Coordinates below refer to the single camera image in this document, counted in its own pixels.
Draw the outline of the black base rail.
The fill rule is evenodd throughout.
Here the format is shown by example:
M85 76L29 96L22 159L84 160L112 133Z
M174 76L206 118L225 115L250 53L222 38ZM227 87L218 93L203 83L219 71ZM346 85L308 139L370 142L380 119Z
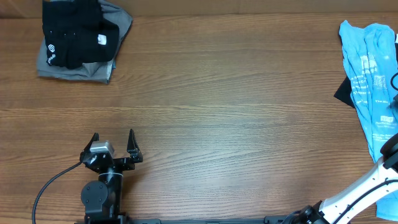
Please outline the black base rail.
M110 220L88 220L76 224L281 224L293 223L297 214L266 216L264 218L233 218L207 220L160 220L160 219L132 219L121 216Z

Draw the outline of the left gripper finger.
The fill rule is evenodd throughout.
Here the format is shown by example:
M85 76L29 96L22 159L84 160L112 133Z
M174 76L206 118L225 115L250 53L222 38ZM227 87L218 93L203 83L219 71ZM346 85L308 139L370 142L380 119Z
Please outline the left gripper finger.
M99 134L98 133L94 133L93 137L91 138L91 140L89 141L89 143L86 145L86 147L84 148L84 152L89 152L90 151L90 147L91 145L95 142L99 140Z
M127 141L127 149L126 150L131 156L138 155L140 153L140 149L137 144L133 129L130 129L130 131L129 131L129 137L128 137L128 141Z

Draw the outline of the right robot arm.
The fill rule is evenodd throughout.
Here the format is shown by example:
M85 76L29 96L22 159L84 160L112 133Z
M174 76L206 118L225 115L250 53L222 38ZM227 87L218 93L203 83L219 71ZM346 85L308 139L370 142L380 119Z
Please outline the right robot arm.
M374 167L344 191L305 207L292 223L348 223L357 214L397 190L397 135L381 148L382 157Z

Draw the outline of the black garment at right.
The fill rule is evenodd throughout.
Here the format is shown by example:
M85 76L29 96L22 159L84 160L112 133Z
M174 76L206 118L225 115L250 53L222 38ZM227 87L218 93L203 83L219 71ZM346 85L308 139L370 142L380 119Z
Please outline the black garment at right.
M351 91L350 79L346 77L333 96L346 105L355 108L355 105L351 99Z

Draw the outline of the light blue t-shirt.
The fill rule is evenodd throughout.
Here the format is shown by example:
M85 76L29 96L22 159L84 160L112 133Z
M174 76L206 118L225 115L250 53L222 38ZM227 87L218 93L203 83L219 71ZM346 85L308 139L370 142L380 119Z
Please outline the light blue t-shirt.
M340 25L343 67L351 83L354 104L369 154L373 161L381 148L397 134L397 54L396 35L387 25L371 24L365 28Z

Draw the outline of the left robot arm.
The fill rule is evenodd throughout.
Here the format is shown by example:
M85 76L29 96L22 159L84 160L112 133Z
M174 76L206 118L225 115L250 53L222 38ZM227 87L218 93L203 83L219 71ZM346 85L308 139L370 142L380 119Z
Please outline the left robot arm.
M101 142L94 133L80 154L86 168L96 172L98 179L87 183L81 191L85 206L85 223L129 223L129 217L121 212L123 172L134 170L135 164L143 161L134 131L129 131L127 157L114 157L114 148L109 141Z

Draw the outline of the grey folded garment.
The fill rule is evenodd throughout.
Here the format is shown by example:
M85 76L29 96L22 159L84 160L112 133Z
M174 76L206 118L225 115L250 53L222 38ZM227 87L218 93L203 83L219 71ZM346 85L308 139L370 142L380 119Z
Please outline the grey folded garment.
M84 63L75 69L67 69L65 67L50 66L47 64L47 54L45 47L45 38L43 39L39 55L37 58L37 72L41 77L59 78L74 81L94 81L101 83L109 83L113 69L115 68L116 56L119 52L121 44L130 30L133 19L121 7L108 1L97 0L101 4L103 16L108 21L119 27L119 42L116 54L112 60L108 62Z

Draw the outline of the black folded garment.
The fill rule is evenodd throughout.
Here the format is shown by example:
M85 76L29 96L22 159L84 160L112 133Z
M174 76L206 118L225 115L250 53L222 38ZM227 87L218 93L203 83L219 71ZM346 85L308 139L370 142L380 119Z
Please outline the black folded garment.
M113 59L119 27L103 16L97 0L43 1L47 64L75 69Z

